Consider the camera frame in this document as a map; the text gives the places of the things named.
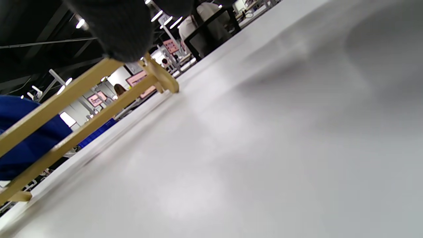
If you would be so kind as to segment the person's right hand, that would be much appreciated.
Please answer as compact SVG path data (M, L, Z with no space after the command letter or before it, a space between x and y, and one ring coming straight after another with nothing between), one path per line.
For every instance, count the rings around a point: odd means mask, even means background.
M152 10L182 17L193 9L192 0L65 0L85 20L104 53L111 59L132 63L147 53L154 37Z

